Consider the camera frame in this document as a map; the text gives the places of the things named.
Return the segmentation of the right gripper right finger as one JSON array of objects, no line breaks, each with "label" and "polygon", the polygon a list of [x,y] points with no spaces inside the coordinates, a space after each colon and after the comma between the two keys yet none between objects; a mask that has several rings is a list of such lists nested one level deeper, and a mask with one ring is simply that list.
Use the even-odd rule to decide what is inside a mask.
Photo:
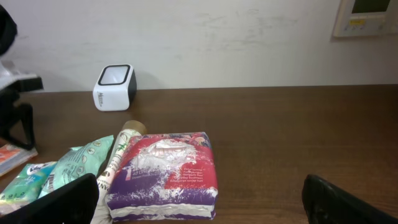
[{"label": "right gripper right finger", "polygon": [[302,203],[309,224],[397,224],[397,218],[313,174],[304,181]]}]

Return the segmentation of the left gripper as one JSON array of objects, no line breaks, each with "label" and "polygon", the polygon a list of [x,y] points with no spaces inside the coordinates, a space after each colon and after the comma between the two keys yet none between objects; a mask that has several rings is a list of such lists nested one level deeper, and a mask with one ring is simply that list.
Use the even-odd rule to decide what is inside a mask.
[{"label": "left gripper", "polygon": [[[11,61],[1,62],[1,139],[28,151],[35,147],[33,107],[16,101],[21,93],[43,88],[40,76],[20,72]],[[11,136],[11,129],[18,122],[22,123],[26,142]]]}]

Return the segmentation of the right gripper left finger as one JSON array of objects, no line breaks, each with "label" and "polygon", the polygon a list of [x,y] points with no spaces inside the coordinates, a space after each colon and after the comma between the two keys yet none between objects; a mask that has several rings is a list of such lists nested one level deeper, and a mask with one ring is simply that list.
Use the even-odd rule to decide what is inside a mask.
[{"label": "right gripper left finger", "polygon": [[1,224],[90,224],[99,199],[96,176],[85,174],[1,217]]}]

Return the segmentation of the orange Kleenex tissue pack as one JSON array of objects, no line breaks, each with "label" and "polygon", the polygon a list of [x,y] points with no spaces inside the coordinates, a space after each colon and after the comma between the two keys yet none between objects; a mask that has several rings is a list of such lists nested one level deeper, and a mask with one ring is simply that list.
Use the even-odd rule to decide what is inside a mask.
[{"label": "orange Kleenex tissue pack", "polygon": [[0,176],[4,176],[37,155],[38,152],[35,148],[26,150],[11,144],[1,146]]}]

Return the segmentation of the mint green wipes pouch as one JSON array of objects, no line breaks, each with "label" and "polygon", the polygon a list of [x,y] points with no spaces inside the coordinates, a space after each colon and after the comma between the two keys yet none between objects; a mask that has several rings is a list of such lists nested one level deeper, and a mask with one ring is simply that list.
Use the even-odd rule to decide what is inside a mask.
[{"label": "mint green wipes pouch", "polygon": [[51,171],[39,198],[80,178],[85,174],[97,176],[114,141],[113,135],[97,139],[79,148],[70,149]]}]

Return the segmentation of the teal Kleenex tissue pack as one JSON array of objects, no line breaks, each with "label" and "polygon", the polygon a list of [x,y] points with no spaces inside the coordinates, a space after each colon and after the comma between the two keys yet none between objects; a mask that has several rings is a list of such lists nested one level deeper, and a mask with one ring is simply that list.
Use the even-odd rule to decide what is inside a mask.
[{"label": "teal Kleenex tissue pack", "polygon": [[1,215],[14,212],[35,201],[56,164],[57,162],[27,164],[1,192]]}]

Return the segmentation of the red purple pad package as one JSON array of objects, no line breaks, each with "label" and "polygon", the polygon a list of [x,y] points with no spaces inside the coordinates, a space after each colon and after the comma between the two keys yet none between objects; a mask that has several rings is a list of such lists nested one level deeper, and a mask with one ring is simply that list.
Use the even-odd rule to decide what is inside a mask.
[{"label": "red purple pad package", "polygon": [[105,196],[114,222],[212,220],[218,181],[204,132],[131,138]]}]

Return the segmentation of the white leaf-print tube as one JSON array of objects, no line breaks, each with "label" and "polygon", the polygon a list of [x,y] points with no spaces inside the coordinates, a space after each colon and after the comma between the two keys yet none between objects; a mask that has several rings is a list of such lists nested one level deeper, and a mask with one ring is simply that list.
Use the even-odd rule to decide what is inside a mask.
[{"label": "white leaf-print tube", "polygon": [[122,130],[116,136],[106,168],[97,178],[99,197],[91,224],[110,224],[113,222],[104,198],[109,191],[116,171],[120,167],[122,156],[130,139],[134,136],[142,136],[146,132],[146,127],[141,122],[130,120],[124,124]]}]

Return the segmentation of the white barcode scanner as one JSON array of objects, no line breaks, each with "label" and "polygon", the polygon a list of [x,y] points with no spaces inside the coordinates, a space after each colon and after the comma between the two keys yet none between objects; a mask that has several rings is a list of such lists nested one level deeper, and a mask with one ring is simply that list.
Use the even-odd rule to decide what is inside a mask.
[{"label": "white barcode scanner", "polygon": [[116,64],[104,67],[93,89],[93,100],[100,111],[124,111],[137,91],[134,67]]}]

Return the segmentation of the white wall control panel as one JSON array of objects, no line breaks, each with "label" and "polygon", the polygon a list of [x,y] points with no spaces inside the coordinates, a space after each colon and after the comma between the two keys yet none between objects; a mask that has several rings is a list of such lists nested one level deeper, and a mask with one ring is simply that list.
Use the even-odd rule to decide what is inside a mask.
[{"label": "white wall control panel", "polygon": [[397,0],[341,0],[332,36],[397,34]]}]

